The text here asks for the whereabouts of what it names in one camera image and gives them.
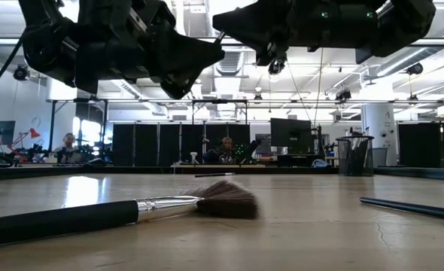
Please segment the thin dark-handled makeup brush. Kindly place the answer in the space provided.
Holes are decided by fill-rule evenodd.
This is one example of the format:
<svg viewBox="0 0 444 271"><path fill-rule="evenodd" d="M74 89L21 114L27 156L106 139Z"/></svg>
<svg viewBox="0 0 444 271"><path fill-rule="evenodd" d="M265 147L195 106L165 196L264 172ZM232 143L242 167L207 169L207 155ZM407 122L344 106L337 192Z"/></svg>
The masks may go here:
<svg viewBox="0 0 444 271"><path fill-rule="evenodd" d="M380 206L405 212L416 213L420 215L427 215L434 218L444 219L444 208L441 207L425 206L425 205L419 205L407 202L390 201L386 199L376 199L368 197L361 197L359 200L361 203L368 205Z"/></svg>

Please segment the gray bin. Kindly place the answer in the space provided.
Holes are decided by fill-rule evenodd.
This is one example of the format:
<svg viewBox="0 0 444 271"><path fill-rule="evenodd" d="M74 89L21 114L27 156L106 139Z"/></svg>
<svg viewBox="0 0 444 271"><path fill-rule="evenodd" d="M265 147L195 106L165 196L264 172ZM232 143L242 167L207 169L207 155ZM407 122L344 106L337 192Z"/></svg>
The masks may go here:
<svg viewBox="0 0 444 271"><path fill-rule="evenodd" d="M386 166L387 148L373 148L373 167Z"/></svg>

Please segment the black metal table frame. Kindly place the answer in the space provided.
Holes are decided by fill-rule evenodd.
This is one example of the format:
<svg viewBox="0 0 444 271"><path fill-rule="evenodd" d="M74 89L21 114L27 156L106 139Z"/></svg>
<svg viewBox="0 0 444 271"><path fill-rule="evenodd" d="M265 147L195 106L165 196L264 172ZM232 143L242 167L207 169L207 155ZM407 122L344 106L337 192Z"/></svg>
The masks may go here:
<svg viewBox="0 0 444 271"><path fill-rule="evenodd" d="M233 172L237 175L337 175L337 168L311 167L264 167L261 165L242 166L170 166L170 167L127 167L127 166L44 166L0 168L0 181L16 178L38 178L58 175L86 174L185 174L206 175ZM377 175L391 175L412 178L444 180L444 169L412 167L379 167Z"/></svg>

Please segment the silver ventilation duct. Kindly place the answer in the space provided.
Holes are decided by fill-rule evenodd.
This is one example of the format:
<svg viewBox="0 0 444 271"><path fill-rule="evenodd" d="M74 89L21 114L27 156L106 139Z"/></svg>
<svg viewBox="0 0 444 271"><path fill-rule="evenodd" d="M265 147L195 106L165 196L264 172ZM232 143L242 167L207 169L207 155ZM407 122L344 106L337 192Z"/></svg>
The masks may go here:
<svg viewBox="0 0 444 271"><path fill-rule="evenodd" d="M214 15L234 11L253 4L256 0L204 0L208 24L211 27L210 33L213 37L218 37L220 31L213 27L212 19ZM225 57L215 65L215 71L221 76L237 76L242 70L245 54L240 51L225 50Z"/></svg>

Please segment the black computer monitor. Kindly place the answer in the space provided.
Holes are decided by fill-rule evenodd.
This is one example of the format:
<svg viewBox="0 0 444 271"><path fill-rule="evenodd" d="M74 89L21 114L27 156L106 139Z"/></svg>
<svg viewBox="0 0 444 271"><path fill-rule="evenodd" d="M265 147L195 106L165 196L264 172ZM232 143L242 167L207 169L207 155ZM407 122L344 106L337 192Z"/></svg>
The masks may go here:
<svg viewBox="0 0 444 271"><path fill-rule="evenodd" d="M270 119L271 146L288 148L289 154L313 154L312 124L309 120Z"/></svg>

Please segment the person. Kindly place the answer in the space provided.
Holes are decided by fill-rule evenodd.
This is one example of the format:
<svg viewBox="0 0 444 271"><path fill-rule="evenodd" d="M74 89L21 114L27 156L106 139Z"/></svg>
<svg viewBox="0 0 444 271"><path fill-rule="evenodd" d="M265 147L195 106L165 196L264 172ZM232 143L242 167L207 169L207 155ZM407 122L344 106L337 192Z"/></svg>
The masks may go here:
<svg viewBox="0 0 444 271"><path fill-rule="evenodd" d="M224 137L221 144L214 150L215 162L219 164L235 164L236 155L233 149L233 140L230 137Z"/></svg>
<svg viewBox="0 0 444 271"><path fill-rule="evenodd" d="M76 164L81 161L81 153L74 145L75 136L69 132L63 138L63 145L55 150L58 163Z"/></svg>

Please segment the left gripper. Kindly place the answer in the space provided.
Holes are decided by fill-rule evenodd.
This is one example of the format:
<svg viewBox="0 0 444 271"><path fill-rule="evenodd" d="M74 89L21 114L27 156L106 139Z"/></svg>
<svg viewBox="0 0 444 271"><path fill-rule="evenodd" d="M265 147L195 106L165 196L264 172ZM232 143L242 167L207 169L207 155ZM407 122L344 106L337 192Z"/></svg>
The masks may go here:
<svg viewBox="0 0 444 271"><path fill-rule="evenodd" d="M180 35L163 0L80 0L75 35L75 86L96 93L106 80L160 83L173 99L191 78L222 60L219 44Z"/></svg>

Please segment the black background metal frame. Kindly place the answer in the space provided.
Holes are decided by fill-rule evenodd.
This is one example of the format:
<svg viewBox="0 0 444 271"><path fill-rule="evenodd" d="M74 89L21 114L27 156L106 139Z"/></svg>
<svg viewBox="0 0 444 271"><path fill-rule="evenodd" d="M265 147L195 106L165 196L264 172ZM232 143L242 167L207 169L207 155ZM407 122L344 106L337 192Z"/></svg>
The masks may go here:
<svg viewBox="0 0 444 271"><path fill-rule="evenodd" d="M242 124L268 125L271 118L309 120L315 126L341 132L360 124L360 102L329 100L246 99L82 99L52 101L52 127L61 124L60 114L75 107L72 132L76 145L97 145L96 153L107 159L115 124Z"/></svg>

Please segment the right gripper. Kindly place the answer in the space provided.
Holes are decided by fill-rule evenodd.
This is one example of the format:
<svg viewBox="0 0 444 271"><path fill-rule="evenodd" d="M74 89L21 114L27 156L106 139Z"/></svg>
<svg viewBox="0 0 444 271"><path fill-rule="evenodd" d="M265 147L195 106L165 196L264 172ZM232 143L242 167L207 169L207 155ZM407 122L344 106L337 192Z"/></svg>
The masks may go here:
<svg viewBox="0 0 444 271"><path fill-rule="evenodd" d="M236 8L212 17L213 28L257 51L256 64L271 65L287 60L289 47L307 47L315 52L319 44L303 45L295 23L297 0L257 0L243 8Z"/></svg>

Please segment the black folding partition screen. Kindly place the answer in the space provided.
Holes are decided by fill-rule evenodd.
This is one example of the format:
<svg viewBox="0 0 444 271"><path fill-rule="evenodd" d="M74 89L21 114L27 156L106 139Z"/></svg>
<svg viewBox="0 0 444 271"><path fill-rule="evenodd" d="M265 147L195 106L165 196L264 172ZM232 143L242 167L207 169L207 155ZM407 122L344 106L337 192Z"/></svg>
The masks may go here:
<svg viewBox="0 0 444 271"><path fill-rule="evenodd" d="M247 163L257 144L250 127L242 124L115 124L109 158L115 166L165 167L192 164L219 165L214 150L224 137L233 140L236 163Z"/></svg>
<svg viewBox="0 0 444 271"><path fill-rule="evenodd" d="M444 168L444 123L398 125L400 165Z"/></svg>

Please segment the white round column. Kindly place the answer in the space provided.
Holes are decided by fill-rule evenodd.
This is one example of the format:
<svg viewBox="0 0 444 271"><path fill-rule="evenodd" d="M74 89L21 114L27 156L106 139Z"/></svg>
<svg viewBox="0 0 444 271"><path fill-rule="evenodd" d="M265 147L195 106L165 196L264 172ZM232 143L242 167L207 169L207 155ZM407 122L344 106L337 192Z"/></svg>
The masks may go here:
<svg viewBox="0 0 444 271"><path fill-rule="evenodd" d="M372 136L373 149L385 149L382 166L397 165L397 126L392 104L366 103L361 109L361 128Z"/></svg>

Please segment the red desk lamp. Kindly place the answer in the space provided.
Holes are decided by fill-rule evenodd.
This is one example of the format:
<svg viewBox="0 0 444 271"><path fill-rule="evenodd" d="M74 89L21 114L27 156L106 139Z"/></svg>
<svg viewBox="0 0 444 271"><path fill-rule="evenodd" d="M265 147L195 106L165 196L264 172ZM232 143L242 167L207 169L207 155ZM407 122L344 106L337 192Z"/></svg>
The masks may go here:
<svg viewBox="0 0 444 271"><path fill-rule="evenodd" d="M40 137L41 135L36 132L34 128L30 128L27 132L21 132L9 145L8 147L10 149L16 147L18 144L23 144L24 138L29 136L31 139L36 139L37 137Z"/></svg>

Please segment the black-handled fan makeup brush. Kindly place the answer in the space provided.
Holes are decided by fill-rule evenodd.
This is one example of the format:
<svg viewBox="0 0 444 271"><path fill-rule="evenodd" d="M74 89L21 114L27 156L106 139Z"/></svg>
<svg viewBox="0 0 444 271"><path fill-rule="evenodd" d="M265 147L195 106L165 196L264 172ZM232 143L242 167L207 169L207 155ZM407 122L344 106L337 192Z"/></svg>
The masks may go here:
<svg viewBox="0 0 444 271"><path fill-rule="evenodd" d="M229 181L160 196L0 217L0 245L85 233L197 212L216 218L256 219L257 197Z"/></svg>

